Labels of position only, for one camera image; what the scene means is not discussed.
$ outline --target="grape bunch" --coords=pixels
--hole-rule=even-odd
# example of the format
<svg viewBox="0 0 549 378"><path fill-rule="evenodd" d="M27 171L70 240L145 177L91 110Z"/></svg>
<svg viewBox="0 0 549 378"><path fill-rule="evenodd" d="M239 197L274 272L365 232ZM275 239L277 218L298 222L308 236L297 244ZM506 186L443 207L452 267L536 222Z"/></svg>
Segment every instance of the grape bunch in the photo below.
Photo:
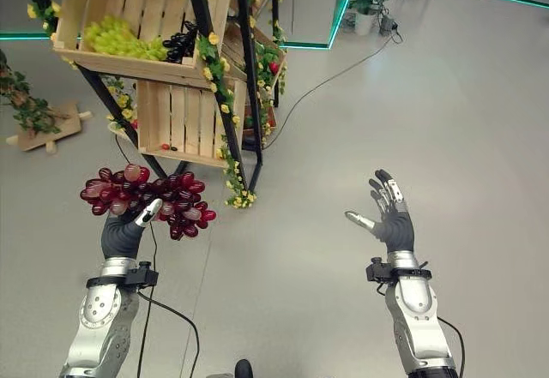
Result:
<svg viewBox="0 0 549 378"><path fill-rule="evenodd" d="M181 63L183 57L192 57L195 52L198 26L190 21L185 21L184 26L187 28L186 33L175 33L162 42L165 48L169 48L166 58L169 63Z"/></svg>
<svg viewBox="0 0 549 378"><path fill-rule="evenodd" d="M195 180L195 174L185 172L148 182L150 171L143 166L128 164L123 171L112 173L109 168L99 170L99 178L86 182L80 197L92 206L93 215L110 211L114 215L140 213L152 200L162 199L156 219L170 226L170 237L179 240L183 235L196 237L198 228L208 228L215 219L215 211L208 209L200 193L205 185Z"/></svg>
<svg viewBox="0 0 549 378"><path fill-rule="evenodd" d="M128 22L112 15L106 15L100 24L92 22L86 27L84 40L96 52L120 57L164 61L168 52L160 37L149 42L137 39Z"/></svg>

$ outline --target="black cable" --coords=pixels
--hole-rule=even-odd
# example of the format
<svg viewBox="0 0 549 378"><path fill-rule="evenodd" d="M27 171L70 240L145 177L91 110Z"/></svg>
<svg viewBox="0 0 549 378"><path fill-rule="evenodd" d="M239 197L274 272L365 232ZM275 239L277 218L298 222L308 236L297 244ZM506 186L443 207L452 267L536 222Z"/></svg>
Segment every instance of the black cable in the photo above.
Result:
<svg viewBox="0 0 549 378"><path fill-rule="evenodd" d="M376 292L379 294L379 295L383 295L385 297L385 294L383 292L381 292L381 288L384 284L380 284L378 286L378 288L376 288ZM465 341L463 340L463 336L462 336L462 333L460 332L460 330L455 327L454 325L450 324L448 321L446 321L444 318L441 318L440 316L437 316L438 320L443 322L444 324L446 324L447 326L449 326L450 328L452 328L455 333L457 333L457 336L459 337L460 339L460 347L462 348L462 365L460 366L460 374L459 374L459 378L463 378L463 371L465 370Z"/></svg>
<svg viewBox="0 0 549 378"><path fill-rule="evenodd" d="M130 160L128 159L128 157L126 157L126 154L124 153L124 150L122 149L122 147L120 147L120 142L118 142L118 135L114 135L114 141L117 142L117 145L118 145L118 149L120 150L120 153L122 154L122 156L124 157L124 159L126 160L126 162L128 164L131 164Z"/></svg>
<svg viewBox="0 0 549 378"><path fill-rule="evenodd" d="M322 81L322 82L321 82L320 84L318 84L316 87L310 89L310 90L307 91L305 94L303 94L303 95L301 96L301 98L299 98L299 99L297 100L297 102L293 105L293 107L292 107L292 109L290 110L290 112L288 112L288 115L286 116L286 119L284 120L284 123L282 124L281 128L279 129L278 134L274 137L274 139L273 139L273 140L272 140L263 150L265 150L265 149L269 148L271 145L273 145L273 144L276 142L276 140L278 139L278 137L281 136L282 130L284 129L284 127L286 127L286 123L288 122L288 119L290 119L290 116L292 115L293 110L295 110L295 109L298 107L298 104L299 104L305 97L307 97L307 95L310 95L311 93L314 93L314 92L315 92L318 88L320 88L321 86L327 84L328 82L332 81L333 79L337 78L338 76L341 76L341 75L345 74L346 72L350 71L351 69L353 69L353 68L359 66L359 65L362 64L364 61L367 61L368 59L370 59L370 58L376 56L379 52L383 51L383 49L387 46L387 44L388 44L389 41L391 41L391 40L392 40L393 42L397 43L397 44L401 44L401 42L396 42L396 41L393 39L393 36L391 35L391 36L390 36L389 38L387 38L387 40L383 43L383 45L381 46L381 48L379 48L379 49L378 49L377 51L375 51L373 54L370 54L369 56L362 58L360 61L358 61L358 62L354 63L353 65L351 65L351 66L349 66L349 67L343 69L342 71L338 72L337 74L330 76L327 80Z"/></svg>
<svg viewBox="0 0 549 378"><path fill-rule="evenodd" d="M171 307L168 307L167 305L165 305L163 303L159 303L158 301L155 301L152 298L147 297L146 295L143 295L140 291L138 291L137 294L141 298L143 298L145 301L149 301L150 303L153 303L154 305L158 305L159 307L165 309L166 311L170 311L172 314L175 314L175 315L179 316L180 318L183 318L184 320L189 322L189 325L194 330L195 337L196 337L196 355L195 355L195 360L192 363L192 368L190 369L190 375L189 375L189 378L192 378L193 374L195 373L195 366L196 366L196 362L198 361L198 355L200 354L200 340L198 338L198 328L196 328L195 323L191 319L187 318L185 315L183 315L180 312L176 311L175 309L173 309Z"/></svg>
<svg viewBox="0 0 549 378"><path fill-rule="evenodd" d="M153 230L153 224L150 224L151 227L151 234L153 236L153 242L154 242L154 252L153 252L153 271L156 271L156 253L158 252L158 243L156 242L156 237L154 236L154 230ZM150 299L153 299L154 294L154 286L151 288L151 295L149 296ZM139 350L139 361L137 362L137 378L140 378L141 376L141 367L143 362L143 353L145 351L145 341L147 339L147 330L148 330L148 320L151 316L151 307L152 304L149 301L147 306L147 316L145 318L145 326L143 327L143 334L141 337L141 349Z"/></svg>
<svg viewBox="0 0 549 378"><path fill-rule="evenodd" d="M457 336L460 339L460 346L462 347L462 365L460 366L459 378L463 378L463 371L465 370L465 342L463 341L462 333L460 332L460 330L457 327L450 324L444 318L441 318L440 316L438 316L437 318L438 318L439 321L443 322L444 324L446 324L447 326L452 328L455 331L455 333L457 333Z"/></svg>

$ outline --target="wooden board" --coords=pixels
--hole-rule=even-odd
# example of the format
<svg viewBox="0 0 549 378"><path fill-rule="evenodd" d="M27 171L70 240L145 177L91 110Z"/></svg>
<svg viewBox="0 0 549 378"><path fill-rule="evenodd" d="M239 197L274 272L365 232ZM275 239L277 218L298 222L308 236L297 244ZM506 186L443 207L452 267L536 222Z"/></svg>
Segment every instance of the wooden board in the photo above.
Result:
<svg viewBox="0 0 549 378"><path fill-rule="evenodd" d="M17 145L22 151L28 151L36 147L41 147L49 141L56 141L64 138L68 135L76 134L81 131L80 118L78 117L78 108L76 108L76 101L67 102L64 105L54 107L60 110L62 113L70 115L69 119L56 118L56 126L61 129L61 132L57 134L44 134L38 133L34 138L28 136L28 132L20 129Z"/></svg>

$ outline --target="white flower pot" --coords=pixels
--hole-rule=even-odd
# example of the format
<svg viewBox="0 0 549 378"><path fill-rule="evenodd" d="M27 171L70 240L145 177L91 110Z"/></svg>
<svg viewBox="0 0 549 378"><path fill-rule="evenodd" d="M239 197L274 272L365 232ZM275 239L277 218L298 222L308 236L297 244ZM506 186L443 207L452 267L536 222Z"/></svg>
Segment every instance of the white flower pot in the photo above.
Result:
<svg viewBox="0 0 549 378"><path fill-rule="evenodd" d="M377 14L365 15L357 12L357 18L354 22L354 32L357 35L367 35L370 33L371 26L376 18Z"/></svg>

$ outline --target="silver metal forearm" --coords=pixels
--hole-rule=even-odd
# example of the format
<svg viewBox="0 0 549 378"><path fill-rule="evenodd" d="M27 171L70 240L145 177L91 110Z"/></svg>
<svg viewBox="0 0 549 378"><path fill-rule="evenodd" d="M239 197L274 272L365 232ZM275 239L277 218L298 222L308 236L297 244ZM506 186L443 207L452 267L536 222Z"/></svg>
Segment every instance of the silver metal forearm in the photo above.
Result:
<svg viewBox="0 0 549 378"><path fill-rule="evenodd" d="M100 277L124 277L136 267L130 258L109 258ZM60 377L114 378L130 348L130 328L139 300L116 284L92 286L82 301L80 325Z"/></svg>
<svg viewBox="0 0 549 378"><path fill-rule="evenodd" d="M393 268L419 268L411 251L388 254ZM433 367L455 368L437 319L437 296L427 279L401 276L387 289L385 302L395 323L395 341L407 374Z"/></svg>

